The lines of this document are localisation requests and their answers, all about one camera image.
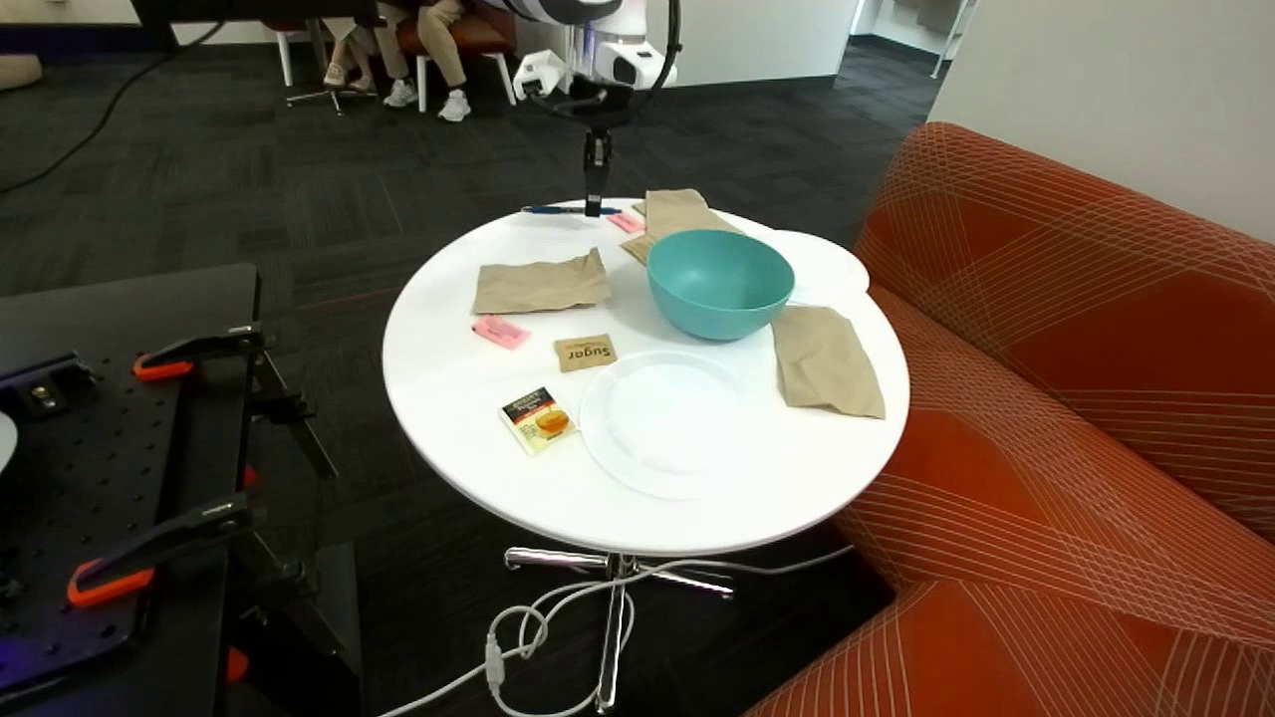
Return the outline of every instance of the teal bowl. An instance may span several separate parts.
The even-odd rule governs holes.
[[[732,342],[760,330],[792,293],[781,249],[732,229],[677,229],[651,248],[647,284],[685,336]]]

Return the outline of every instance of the brown paper napkin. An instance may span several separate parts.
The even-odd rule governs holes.
[[[591,306],[610,293],[602,256],[576,256],[566,264],[491,264],[477,269],[474,313],[531,313]]]
[[[647,264],[651,248],[672,229],[732,229],[701,190],[647,190],[643,200],[647,236],[628,237],[624,249]]]
[[[773,349],[788,407],[886,419],[878,372],[835,310],[786,306],[786,313],[773,320]]]

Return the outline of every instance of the sofa cushion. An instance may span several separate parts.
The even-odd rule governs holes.
[[[907,135],[873,284],[1275,541],[1275,243],[988,135]]]
[[[1275,646],[1275,551],[903,299],[912,419],[835,524],[896,585],[971,577]]]
[[[1275,654],[1025,585],[934,580],[786,682],[760,717],[1271,714]]]

